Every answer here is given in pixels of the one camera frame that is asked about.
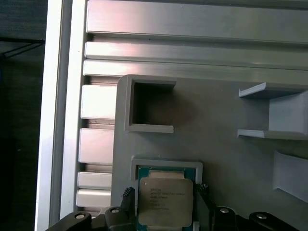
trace silver metal bar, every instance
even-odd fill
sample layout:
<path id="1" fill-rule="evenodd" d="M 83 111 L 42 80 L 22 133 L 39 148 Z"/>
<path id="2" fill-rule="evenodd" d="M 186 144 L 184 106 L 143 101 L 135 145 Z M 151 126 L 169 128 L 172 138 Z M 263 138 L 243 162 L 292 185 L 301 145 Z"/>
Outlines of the silver metal bar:
<path id="1" fill-rule="evenodd" d="M 308 53 L 298 50 L 87 42 L 85 53 L 87 59 L 308 70 Z"/>
<path id="2" fill-rule="evenodd" d="M 111 190 L 111 173 L 79 172 L 78 187 L 81 189 Z"/>
<path id="3" fill-rule="evenodd" d="M 82 128 L 80 130 L 81 163 L 111 165 L 114 148 L 114 131 Z"/>
<path id="4" fill-rule="evenodd" d="M 114 120 L 116 86 L 84 85 L 82 87 L 81 117 Z"/>
<path id="5" fill-rule="evenodd" d="M 109 207 L 110 195 L 110 190 L 79 189 L 76 204 L 78 207 Z"/>
<path id="6" fill-rule="evenodd" d="M 48 2 L 35 231 L 46 230 L 60 218 L 71 13 L 71 0 Z"/>
<path id="7" fill-rule="evenodd" d="M 185 78 L 193 76 L 200 79 L 257 83 L 308 84 L 307 71 L 214 65 L 86 60 L 83 72 L 85 75 L 97 76 L 124 76 L 129 74 Z"/>
<path id="8" fill-rule="evenodd" d="M 90 0 L 87 31 L 307 43 L 307 21 L 307 11 Z"/>
<path id="9" fill-rule="evenodd" d="M 63 218 L 76 209 L 77 172 L 78 172 L 78 146 L 81 86 L 84 77 L 82 66 L 84 60 L 85 44 L 85 22 L 86 22 L 86 0 L 73 0 L 71 43 L 69 51 L 69 68 L 67 74 L 67 96 L 65 130 L 64 130 L 64 153 L 63 153 L 63 174 L 61 213 Z"/>

